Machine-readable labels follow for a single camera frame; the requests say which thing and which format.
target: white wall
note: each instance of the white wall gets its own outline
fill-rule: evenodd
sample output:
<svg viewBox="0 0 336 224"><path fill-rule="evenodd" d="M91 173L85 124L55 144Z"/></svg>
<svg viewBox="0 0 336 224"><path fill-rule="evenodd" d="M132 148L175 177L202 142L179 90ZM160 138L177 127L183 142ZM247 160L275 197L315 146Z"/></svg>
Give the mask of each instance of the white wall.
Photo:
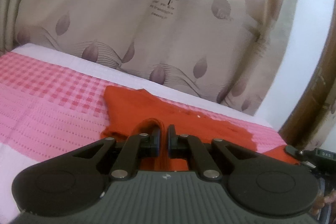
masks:
<svg viewBox="0 0 336 224"><path fill-rule="evenodd" d="M285 123L311 79L329 33L333 7L334 0L298 0L283 62L255 114L276 130Z"/></svg>
<svg viewBox="0 0 336 224"><path fill-rule="evenodd" d="M333 128L330 130L330 133L321 145L321 148L336 153L336 124L334 124Z"/></svg>

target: wooden door frame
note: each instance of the wooden door frame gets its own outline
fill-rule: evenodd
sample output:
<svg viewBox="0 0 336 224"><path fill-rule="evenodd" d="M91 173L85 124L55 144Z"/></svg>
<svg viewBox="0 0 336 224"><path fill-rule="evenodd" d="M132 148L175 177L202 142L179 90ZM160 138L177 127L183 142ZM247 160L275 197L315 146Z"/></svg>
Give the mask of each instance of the wooden door frame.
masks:
<svg viewBox="0 0 336 224"><path fill-rule="evenodd" d="M279 134L290 145L302 148L310 138L319 112L336 78L336 5L329 34L311 80Z"/></svg>

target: ribbed gray plate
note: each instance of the ribbed gray plate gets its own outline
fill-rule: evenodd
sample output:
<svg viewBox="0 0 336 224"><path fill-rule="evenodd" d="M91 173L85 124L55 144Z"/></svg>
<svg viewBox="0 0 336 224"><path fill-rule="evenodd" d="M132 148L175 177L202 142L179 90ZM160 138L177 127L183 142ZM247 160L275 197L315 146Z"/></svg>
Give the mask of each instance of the ribbed gray plate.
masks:
<svg viewBox="0 0 336 224"><path fill-rule="evenodd" d="M94 206L67 217L21 214L13 224L316 224L308 214L264 218L236 205L217 183L194 172L139 171L114 182Z"/></svg>

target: finger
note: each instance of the finger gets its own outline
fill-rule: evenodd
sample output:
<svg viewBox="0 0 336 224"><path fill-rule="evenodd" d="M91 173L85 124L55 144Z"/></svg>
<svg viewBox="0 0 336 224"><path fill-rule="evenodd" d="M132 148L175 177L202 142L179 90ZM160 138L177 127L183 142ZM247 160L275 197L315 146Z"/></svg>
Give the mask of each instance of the finger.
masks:
<svg viewBox="0 0 336 224"><path fill-rule="evenodd" d="M335 218L336 218L336 204L334 203L331 207L330 223L334 223Z"/></svg>
<svg viewBox="0 0 336 224"><path fill-rule="evenodd" d="M315 208L312 208L311 210L310 210L310 213L313 215L313 216L316 216L318 213L319 213L319 209L315 209Z"/></svg>
<svg viewBox="0 0 336 224"><path fill-rule="evenodd" d="M336 202L336 190L335 189L333 189L329 195L324 197L324 202L327 204Z"/></svg>
<svg viewBox="0 0 336 224"><path fill-rule="evenodd" d="M324 197L318 196L313 204L314 209L321 209L325 205Z"/></svg>

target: folded red fabric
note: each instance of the folded red fabric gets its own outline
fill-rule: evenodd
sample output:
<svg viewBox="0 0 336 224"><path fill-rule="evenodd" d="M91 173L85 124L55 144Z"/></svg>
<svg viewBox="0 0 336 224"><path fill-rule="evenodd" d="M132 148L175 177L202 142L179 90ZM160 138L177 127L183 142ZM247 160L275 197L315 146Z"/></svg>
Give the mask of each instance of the folded red fabric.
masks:
<svg viewBox="0 0 336 224"><path fill-rule="evenodd" d="M175 125L178 135L194 135L204 143L210 143L213 138L222 138L253 151L257 149L252 135L244 128L227 121L213 120L201 112L169 104L146 90L108 86L104 98L108 106L110 125L102 132L102 138L113 136L121 141L130 135L150 132L153 126L160 127L159 157L142 160L141 169L188 170L185 160L172 160L168 157L167 128L170 124ZM286 157L283 149L271 152L269 156L293 162L290 157Z"/></svg>

